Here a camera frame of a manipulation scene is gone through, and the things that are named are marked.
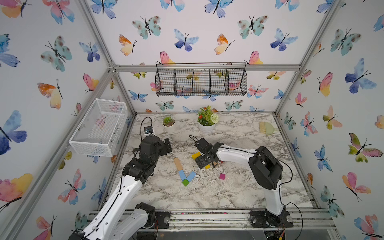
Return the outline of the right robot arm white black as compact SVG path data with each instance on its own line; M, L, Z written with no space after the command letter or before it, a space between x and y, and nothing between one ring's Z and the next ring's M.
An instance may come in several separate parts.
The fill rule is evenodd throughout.
M250 212L253 228L276 227L280 229L294 226L290 213L282 203L280 186L284 167L273 154L263 146L256 150L237 149L223 143L214 145L201 138L195 140L200 156L195 158L200 169L214 162L233 162L249 167L256 182L264 189L266 209Z

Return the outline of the light blue block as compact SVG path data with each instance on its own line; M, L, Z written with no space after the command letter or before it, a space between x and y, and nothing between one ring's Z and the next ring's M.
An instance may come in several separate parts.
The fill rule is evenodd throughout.
M185 172L183 170L180 170L179 171L179 176L181 178L181 181L184 181L187 179L186 175L185 175Z
M191 181L195 178L196 175L197 175L197 174L196 174L195 172L191 172L191 173L188 175L188 177L187 177L187 181L188 181L188 182L191 182Z

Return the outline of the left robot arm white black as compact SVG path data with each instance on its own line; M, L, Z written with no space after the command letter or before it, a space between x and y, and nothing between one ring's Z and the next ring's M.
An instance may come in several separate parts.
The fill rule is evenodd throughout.
M156 229L156 208L140 203L124 221L121 217L129 202L154 174L159 157L172 152L169 139L146 136L133 159L123 169L120 183L115 188L97 216L82 231L70 235L71 240L128 240L135 238L138 230Z

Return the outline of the green cube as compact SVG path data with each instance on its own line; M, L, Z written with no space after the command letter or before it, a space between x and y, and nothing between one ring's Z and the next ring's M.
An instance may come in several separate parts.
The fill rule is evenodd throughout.
M185 180L182 181L182 183L186 187L190 182L187 179L185 179Z

